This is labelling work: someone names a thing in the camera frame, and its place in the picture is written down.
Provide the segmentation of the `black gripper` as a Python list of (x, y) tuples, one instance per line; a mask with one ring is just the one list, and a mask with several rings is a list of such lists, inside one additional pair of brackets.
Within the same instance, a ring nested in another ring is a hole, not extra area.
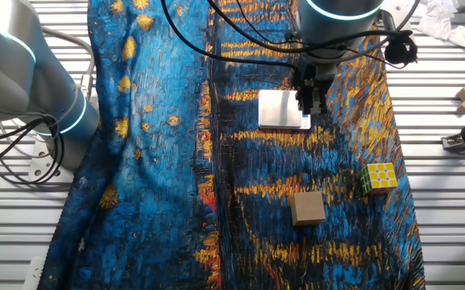
[(333, 82), (332, 64), (299, 63), (294, 74), (298, 108), (303, 114), (326, 114), (326, 95)]

